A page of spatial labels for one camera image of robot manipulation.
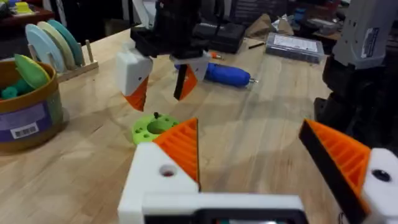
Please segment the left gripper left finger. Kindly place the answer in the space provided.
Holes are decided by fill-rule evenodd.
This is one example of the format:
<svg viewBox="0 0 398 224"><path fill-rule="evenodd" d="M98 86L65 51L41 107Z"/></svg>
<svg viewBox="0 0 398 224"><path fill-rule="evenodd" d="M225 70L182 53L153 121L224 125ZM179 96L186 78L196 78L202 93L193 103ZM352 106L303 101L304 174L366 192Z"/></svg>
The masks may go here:
<svg viewBox="0 0 398 224"><path fill-rule="evenodd" d="M119 223L144 223L147 194L200 191L198 119L167 128L134 153L118 205Z"/></svg>

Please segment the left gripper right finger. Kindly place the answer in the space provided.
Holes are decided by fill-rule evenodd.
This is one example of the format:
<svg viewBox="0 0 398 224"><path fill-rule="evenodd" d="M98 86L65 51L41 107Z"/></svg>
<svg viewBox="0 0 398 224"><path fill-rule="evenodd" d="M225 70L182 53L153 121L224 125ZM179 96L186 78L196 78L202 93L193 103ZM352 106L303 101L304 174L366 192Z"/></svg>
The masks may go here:
<svg viewBox="0 0 398 224"><path fill-rule="evenodd" d="M397 156L305 119L299 139L339 208L339 223L397 224Z"/></svg>

